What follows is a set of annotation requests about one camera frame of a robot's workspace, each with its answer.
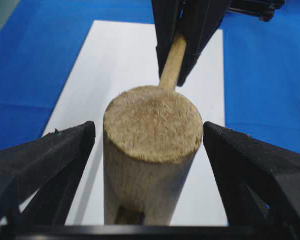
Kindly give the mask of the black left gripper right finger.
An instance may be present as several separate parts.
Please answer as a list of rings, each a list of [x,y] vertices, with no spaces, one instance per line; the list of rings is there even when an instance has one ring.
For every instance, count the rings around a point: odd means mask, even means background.
[[[300,154],[203,124],[203,145],[229,226],[213,240],[300,240]]]

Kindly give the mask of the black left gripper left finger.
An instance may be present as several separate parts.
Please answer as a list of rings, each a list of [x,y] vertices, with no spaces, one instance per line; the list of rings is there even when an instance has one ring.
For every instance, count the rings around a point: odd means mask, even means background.
[[[0,151],[0,219],[64,225],[95,143],[92,121]]]

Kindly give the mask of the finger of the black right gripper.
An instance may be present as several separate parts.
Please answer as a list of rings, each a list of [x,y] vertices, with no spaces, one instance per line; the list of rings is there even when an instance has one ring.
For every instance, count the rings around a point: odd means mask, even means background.
[[[186,0],[179,33],[186,41],[177,86],[184,85],[203,49],[219,28],[231,2],[229,0]]]
[[[152,0],[152,12],[156,32],[158,74],[161,77],[182,9],[181,0]]]

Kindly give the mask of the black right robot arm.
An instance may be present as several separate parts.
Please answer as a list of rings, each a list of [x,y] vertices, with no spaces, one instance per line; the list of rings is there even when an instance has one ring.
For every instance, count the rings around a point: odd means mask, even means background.
[[[176,34],[186,41],[177,86],[186,81],[203,49],[220,27],[224,16],[234,12],[270,21],[284,0],[153,0],[158,73],[162,74]]]

